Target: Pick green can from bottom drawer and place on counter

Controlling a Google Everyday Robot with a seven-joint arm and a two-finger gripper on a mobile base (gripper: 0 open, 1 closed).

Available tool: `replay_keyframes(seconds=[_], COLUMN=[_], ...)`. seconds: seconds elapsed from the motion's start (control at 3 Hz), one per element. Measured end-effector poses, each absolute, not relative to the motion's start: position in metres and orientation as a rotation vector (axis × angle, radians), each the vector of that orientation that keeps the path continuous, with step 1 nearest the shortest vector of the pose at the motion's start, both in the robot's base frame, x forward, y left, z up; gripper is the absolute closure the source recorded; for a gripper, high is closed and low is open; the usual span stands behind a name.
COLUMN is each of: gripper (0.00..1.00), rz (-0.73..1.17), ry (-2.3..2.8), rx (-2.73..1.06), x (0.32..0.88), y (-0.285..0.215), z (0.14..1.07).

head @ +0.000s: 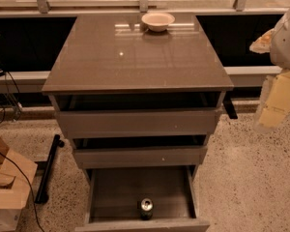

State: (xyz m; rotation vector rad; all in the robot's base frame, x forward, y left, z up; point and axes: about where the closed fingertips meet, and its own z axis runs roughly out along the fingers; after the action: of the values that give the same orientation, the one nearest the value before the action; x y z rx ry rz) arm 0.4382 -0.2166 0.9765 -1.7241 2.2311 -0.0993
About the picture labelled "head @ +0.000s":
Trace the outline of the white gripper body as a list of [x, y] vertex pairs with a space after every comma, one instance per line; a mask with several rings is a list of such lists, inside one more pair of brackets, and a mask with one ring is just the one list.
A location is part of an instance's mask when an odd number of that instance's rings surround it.
[[290, 8], [275, 25], [270, 57], [273, 64], [290, 70]]

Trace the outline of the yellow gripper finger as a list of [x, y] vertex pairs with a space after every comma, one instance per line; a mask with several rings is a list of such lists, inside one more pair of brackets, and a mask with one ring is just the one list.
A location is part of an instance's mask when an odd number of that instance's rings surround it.
[[290, 71], [267, 76], [262, 85], [260, 104], [255, 113], [256, 131], [273, 131], [290, 113]]
[[270, 29], [265, 32], [250, 45], [249, 50], [258, 54], [269, 53], [271, 51], [272, 37], [274, 31], [274, 29]]

